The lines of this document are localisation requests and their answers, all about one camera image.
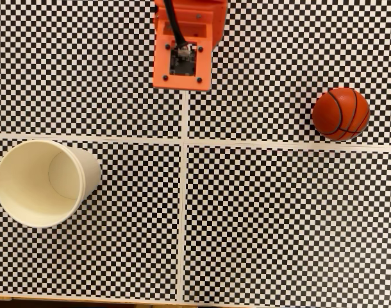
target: checkerboard pattern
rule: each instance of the checkerboard pattern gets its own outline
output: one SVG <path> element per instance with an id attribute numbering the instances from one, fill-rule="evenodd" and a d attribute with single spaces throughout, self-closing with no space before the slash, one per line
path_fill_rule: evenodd
<path id="1" fill-rule="evenodd" d="M 61 143 L 92 152 L 102 182 L 53 228 L 0 206 L 0 293 L 175 300 L 180 146 Z"/>
<path id="2" fill-rule="evenodd" d="M 391 307 L 391 154 L 190 147 L 185 300 Z"/>
<path id="3" fill-rule="evenodd" d="M 0 132 L 180 136 L 182 95 L 151 83 L 152 0 L 5 2 Z"/>
<path id="4" fill-rule="evenodd" d="M 332 2 L 342 3 L 230 0 L 212 90 L 190 97 L 189 136 L 325 142 L 312 108 L 322 93 L 351 87 L 371 115 L 349 142 L 391 144 L 391 1 Z"/>

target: black cable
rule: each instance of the black cable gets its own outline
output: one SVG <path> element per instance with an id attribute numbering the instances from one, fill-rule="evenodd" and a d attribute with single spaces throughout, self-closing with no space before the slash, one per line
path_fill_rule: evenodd
<path id="1" fill-rule="evenodd" d="M 178 26 L 176 13 L 174 12 L 174 7 L 172 5 L 172 0 L 164 0 L 165 10 L 167 16 L 169 17 L 170 26 L 174 37 L 176 38 L 176 45 L 179 48 L 188 45 L 188 42 L 185 40 L 183 34 L 181 33 L 180 27 Z"/>

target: orange 3d-printed mount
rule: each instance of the orange 3d-printed mount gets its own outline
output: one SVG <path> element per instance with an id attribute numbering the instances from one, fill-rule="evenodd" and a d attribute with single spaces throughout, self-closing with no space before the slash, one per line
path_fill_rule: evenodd
<path id="1" fill-rule="evenodd" d="M 228 0 L 173 0 L 179 28 L 189 43 L 176 47 L 163 0 L 154 0 L 156 46 L 153 85 L 157 88 L 208 91 L 212 51 L 222 39 Z"/>

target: basketball seam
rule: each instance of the basketball seam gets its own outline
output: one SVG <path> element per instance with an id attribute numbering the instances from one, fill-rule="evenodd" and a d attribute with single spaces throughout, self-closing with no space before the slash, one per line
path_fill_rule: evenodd
<path id="1" fill-rule="evenodd" d="M 339 130 L 339 128 L 341 127 L 341 124 L 342 124 L 342 109 L 341 109 L 341 105 L 339 105 L 339 102 L 338 102 L 338 100 L 334 97 L 334 95 L 332 95 L 330 92 L 327 92 L 327 93 L 333 98 L 333 100 L 335 101 L 335 103 L 336 103 L 337 106 L 338 106 L 339 114 L 340 114 L 340 121 L 339 121 L 339 124 L 338 124 L 338 126 L 337 126 L 337 129 L 334 130 L 332 133 L 321 133 L 321 134 L 323 134 L 323 135 L 333 135 L 333 134 L 336 133 L 336 132 Z"/>
<path id="2" fill-rule="evenodd" d="M 363 117 L 363 120 L 361 121 L 361 124 L 364 122 L 364 120 L 367 118 L 367 116 L 369 116 L 369 109 L 368 109 L 368 112 L 367 114 L 365 115 L 365 117 Z M 362 133 L 367 126 L 365 126 L 365 128 L 363 130 L 361 130 L 360 132 L 358 132 L 358 129 L 359 127 L 361 127 L 361 124 L 356 128 L 356 132 L 348 132 L 348 133 L 353 133 L 352 136 L 346 140 L 349 140 L 349 139 L 352 139 L 353 137 L 356 137 L 358 136 L 360 133 Z M 341 137 L 339 137 L 338 139 L 331 139 L 332 141 L 339 141 L 344 135 L 342 135 Z"/>
<path id="3" fill-rule="evenodd" d="M 362 132 L 366 129 L 366 127 L 368 127 L 368 126 L 366 125 L 365 128 L 364 128 L 362 131 L 358 132 L 358 130 L 360 129 L 360 127 L 361 127 L 362 123 L 364 122 L 364 120 L 365 120 L 367 117 L 370 116 L 369 112 L 370 112 L 370 110 L 369 110 L 369 108 L 368 108 L 367 114 L 365 114 L 365 117 L 363 117 L 363 120 L 361 121 L 360 125 L 356 128 L 356 132 L 352 135 L 351 138 L 353 138 L 354 135 L 355 135 L 356 133 L 357 133 L 357 134 L 362 133 Z"/>
<path id="4" fill-rule="evenodd" d="M 352 116 L 351 116 L 351 120 L 349 122 L 349 124 L 347 125 L 347 128 L 346 129 L 342 129 L 341 127 L 339 128 L 339 130 L 342 130 L 343 131 L 343 134 L 341 136 L 339 136 L 338 138 L 334 139 L 334 141 L 338 141 L 340 140 L 343 136 L 345 136 L 345 132 L 346 130 L 350 127 L 350 125 L 352 124 L 352 122 L 354 121 L 354 118 L 355 118 L 355 113 L 356 113 L 356 109 L 358 108 L 358 98 L 356 97 L 356 93 L 353 89 L 351 89 L 353 92 L 354 92 L 354 95 L 355 95 L 355 108 L 354 108 L 354 111 L 352 113 Z"/>

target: white paper cup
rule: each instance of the white paper cup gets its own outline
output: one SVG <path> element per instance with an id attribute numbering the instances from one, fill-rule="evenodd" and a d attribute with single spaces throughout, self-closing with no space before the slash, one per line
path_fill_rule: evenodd
<path id="1" fill-rule="evenodd" d="M 53 141 L 27 141 L 0 162 L 0 203 L 19 223 L 48 228 L 69 218 L 100 178 L 93 154 Z"/>

